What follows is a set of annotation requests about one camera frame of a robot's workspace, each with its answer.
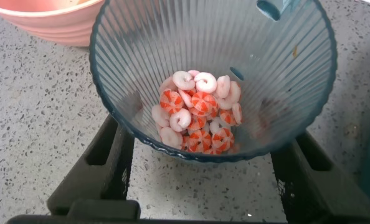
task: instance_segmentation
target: shrimp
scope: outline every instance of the shrimp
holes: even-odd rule
[[[160,131],[161,141],[171,147],[181,149],[182,138],[179,139],[177,133],[169,127],[164,127]]]
[[[191,123],[191,114],[187,109],[180,109],[170,117],[170,127],[177,132],[184,131]]]
[[[216,78],[207,72],[197,74],[194,81],[196,82],[196,90],[198,91],[213,93],[217,88]]]
[[[234,114],[234,118],[237,124],[242,124],[243,116],[242,116],[242,107],[239,103],[235,103],[232,105],[232,113]]]
[[[189,70],[187,71],[189,74],[191,74],[193,77],[195,77],[197,74],[199,74],[200,72],[197,71],[197,70]]]
[[[187,142],[190,152],[204,152],[210,148],[211,135],[205,130],[193,132]]]
[[[192,90],[195,87],[193,76],[188,72],[178,71],[173,75],[174,84],[182,90]]]
[[[220,118],[229,126],[233,126],[236,124],[232,110],[220,110]]]
[[[170,115],[160,105],[152,106],[152,118],[161,127],[168,127],[170,125]]]
[[[226,151],[234,145],[235,137],[227,128],[221,128],[212,136],[212,147],[218,151]]]
[[[217,79],[216,94],[218,98],[225,98],[229,94],[230,78],[228,75],[221,76]]]
[[[198,111],[211,113],[213,107],[217,106],[217,100],[212,95],[200,91],[192,96],[192,104]]]
[[[159,93],[169,88],[172,91],[176,91],[178,87],[173,82],[173,77],[168,77],[159,87]]]
[[[192,105],[192,97],[189,94],[187,94],[184,90],[181,90],[181,89],[178,89],[178,93],[182,97],[185,105],[188,108],[192,108],[193,107],[193,105]]]
[[[187,127],[188,130],[195,131],[202,129],[207,123],[206,117],[200,117],[193,115],[191,116],[191,124]]]
[[[165,89],[160,95],[160,106],[169,114],[177,113],[183,107],[183,99],[179,93]]]

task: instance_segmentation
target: cooked shrimp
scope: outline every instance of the cooked shrimp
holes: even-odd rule
[[[211,135],[205,130],[193,132],[187,142],[190,152],[204,152],[210,148]]]
[[[217,106],[217,100],[212,95],[200,91],[192,96],[192,104],[198,111],[211,113],[213,107]]]
[[[228,96],[230,87],[230,78],[228,75],[221,76],[217,79],[216,94],[219,98],[225,98]]]
[[[185,105],[188,107],[188,108],[192,108],[193,105],[192,105],[192,97],[187,94],[184,90],[181,90],[181,89],[178,89],[178,93],[179,95],[181,95]]]
[[[206,123],[207,123],[206,117],[200,117],[192,114],[191,123],[187,128],[188,130],[191,131],[199,130],[202,129],[206,125]]]
[[[165,89],[160,96],[160,106],[169,114],[177,113],[183,107],[183,99],[179,93]]]
[[[152,118],[161,127],[168,127],[170,125],[170,115],[160,105],[152,106]]]
[[[179,139],[177,133],[169,127],[164,127],[160,131],[161,141],[171,147],[181,149],[182,138]]]
[[[227,128],[221,128],[212,136],[212,147],[218,151],[226,151],[234,145],[235,137]]]
[[[236,124],[232,110],[220,110],[220,118],[229,126]]]
[[[180,109],[177,113],[171,115],[170,127],[177,132],[184,131],[191,123],[191,114],[187,109]]]
[[[159,87],[159,93],[169,88],[172,91],[176,91],[178,87],[173,82],[173,77],[168,77]]]
[[[189,70],[187,71],[189,74],[191,74],[193,77],[195,77],[197,74],[199,74],[200,72],[197,71],[197,70]]]
[[[193,76],[188,72],[178,71],[173,75],[174,84],[182,90],[192,90],[195,87]]]
[[[212,93],[217,88],[216,78],[207,72],[201,72],[194,78],[196,82],[196,90],[203,91],[205,93]]]
[[[232,105],[232,113],[234,114],[234,118],[237,124],[242,124],[243,116],[242,116],[242,107],[239,103],[235,103]]]

